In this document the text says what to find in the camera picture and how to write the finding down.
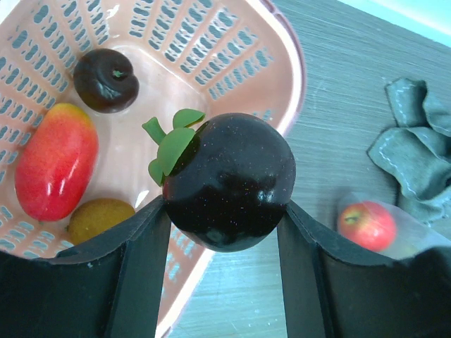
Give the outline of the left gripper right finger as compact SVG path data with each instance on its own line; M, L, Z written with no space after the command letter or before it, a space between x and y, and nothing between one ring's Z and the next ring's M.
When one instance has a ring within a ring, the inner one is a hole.
M289 337L449 337L450 249L395 260L295 203L277 227Z

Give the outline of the clear zip top bag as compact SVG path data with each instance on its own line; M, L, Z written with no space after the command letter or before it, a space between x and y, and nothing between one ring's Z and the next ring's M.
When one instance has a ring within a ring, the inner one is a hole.
M394 217L397 225L397 236L395 241L386 250L376 253L399 260L414 256L435 246L450 246L449 239L437 233L435 230L423 225L402 209L397 206L378 201L371 195L360 192L350 192L339 200L337 204L338 217L335 226L337 231L338 218L344 209L350 204L363 201L373 201L385 207L390 212L392 217Z

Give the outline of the red yellow mango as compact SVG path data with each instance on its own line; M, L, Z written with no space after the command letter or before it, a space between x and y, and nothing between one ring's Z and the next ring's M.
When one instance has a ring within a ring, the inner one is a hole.
M38 221L58 221L78 205L99 152L97 129L81 108L56 104L23 150L15 190L24 212Z

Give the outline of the red apple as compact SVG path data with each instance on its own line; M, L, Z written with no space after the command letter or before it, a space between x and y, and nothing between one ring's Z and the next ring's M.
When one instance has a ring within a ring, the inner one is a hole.
M386 250L397 236L394 217L373 201L350 204L338 218L338 232L370 251Z

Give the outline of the dark brown fruit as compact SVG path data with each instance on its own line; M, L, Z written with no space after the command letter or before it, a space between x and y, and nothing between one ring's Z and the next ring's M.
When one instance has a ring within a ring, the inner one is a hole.
M73 71L75 91L98 113L117 113L137 98L140 84L130 60L113 49L94 49L82 56Z

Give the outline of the dark purple mangosteen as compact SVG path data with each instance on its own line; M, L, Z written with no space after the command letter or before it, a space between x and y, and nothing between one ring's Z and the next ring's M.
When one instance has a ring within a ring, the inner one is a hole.
M157 144L149 175L166 213L194 242L218 252L248 249L268 236L291 200L296 163L280 133L246 113L213 118L190 108L164 132L143 125Z

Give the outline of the brown kiwi fruit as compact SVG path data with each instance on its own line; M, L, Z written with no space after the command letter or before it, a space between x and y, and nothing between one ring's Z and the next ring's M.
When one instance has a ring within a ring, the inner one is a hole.
M119 199L100 198L80 205L67 227L70 242L81 244L134 216L135 209Z

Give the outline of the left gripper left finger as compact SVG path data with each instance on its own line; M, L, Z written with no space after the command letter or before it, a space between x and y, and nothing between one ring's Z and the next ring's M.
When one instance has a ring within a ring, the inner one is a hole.
M55 258L1 254L2 337L153 337L171 222L161 197Z

